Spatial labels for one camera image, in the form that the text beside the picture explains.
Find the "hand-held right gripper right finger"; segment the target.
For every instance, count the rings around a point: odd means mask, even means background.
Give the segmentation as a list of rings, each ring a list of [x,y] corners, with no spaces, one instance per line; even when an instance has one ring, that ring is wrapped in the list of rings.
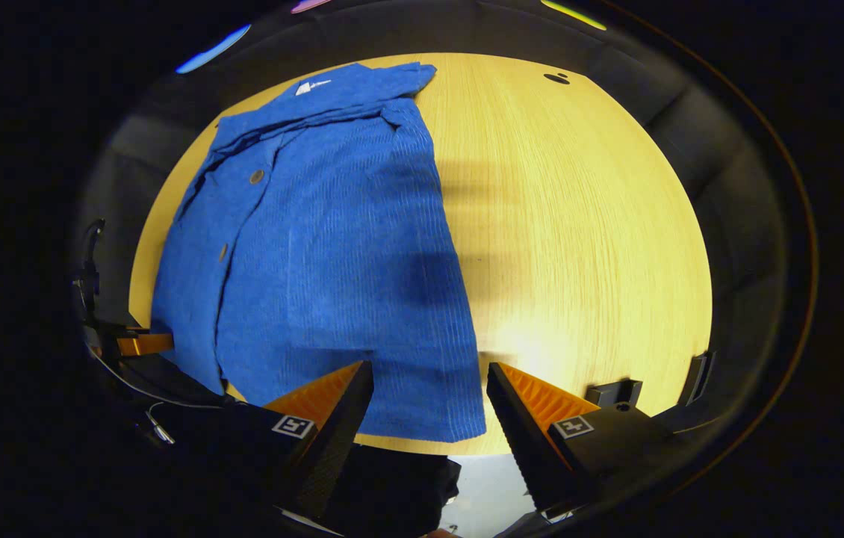
[[[546,517],[614,501],[680,453],[678,437],[631,401],[586,401],[504,363],[489,365],[486,391]]]

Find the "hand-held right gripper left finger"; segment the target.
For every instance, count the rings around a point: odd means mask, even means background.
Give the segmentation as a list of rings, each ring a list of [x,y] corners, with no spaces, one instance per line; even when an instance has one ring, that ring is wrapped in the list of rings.
[[[322,517],[373,395],[358,361],[263,406],[237,402],[193,418],[194,480],[227,500]]]

